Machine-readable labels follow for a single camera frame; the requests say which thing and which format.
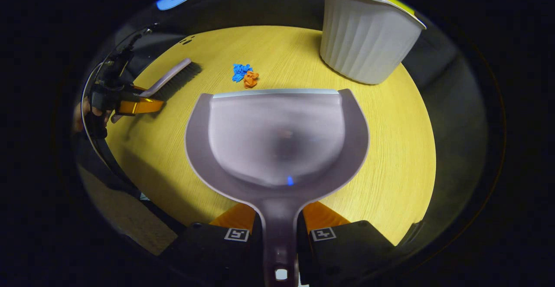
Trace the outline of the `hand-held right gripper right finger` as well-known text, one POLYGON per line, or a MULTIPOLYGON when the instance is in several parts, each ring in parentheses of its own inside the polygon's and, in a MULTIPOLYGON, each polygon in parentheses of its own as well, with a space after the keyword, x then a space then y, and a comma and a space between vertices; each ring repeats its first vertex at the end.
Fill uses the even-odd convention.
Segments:
POLYGON ((321 202, 308 204, 297 222, 302 287, 354 287, 392 258, 395 246, 370 222, 350 222, 321 202))

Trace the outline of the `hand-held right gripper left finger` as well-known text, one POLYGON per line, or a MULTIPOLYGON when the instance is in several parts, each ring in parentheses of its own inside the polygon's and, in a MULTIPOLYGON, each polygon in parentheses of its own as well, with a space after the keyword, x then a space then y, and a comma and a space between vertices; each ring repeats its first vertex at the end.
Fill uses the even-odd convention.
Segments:
POLYGON ((181 287, 263 287, 261 218, 236 204, 211 223, 187 226, 160 258, 181 287))

